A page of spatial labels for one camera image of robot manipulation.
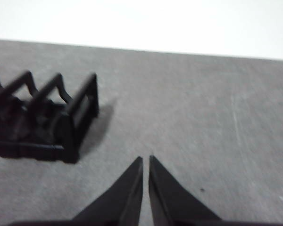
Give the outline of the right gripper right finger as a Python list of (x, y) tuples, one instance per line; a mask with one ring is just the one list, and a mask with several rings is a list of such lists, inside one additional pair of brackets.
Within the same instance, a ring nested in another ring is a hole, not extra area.
[(155, 226), (222, 219), (189, 193), (154, 156), (149, 164), (149, 198)]

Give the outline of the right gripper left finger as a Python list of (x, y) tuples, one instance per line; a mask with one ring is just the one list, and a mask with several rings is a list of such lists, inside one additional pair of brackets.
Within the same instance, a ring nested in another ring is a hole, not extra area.
[(137, 157), (115, 183), (79, 212), (72, 222), (84, 226), (137, 226), (143, 197), (143, 159)]

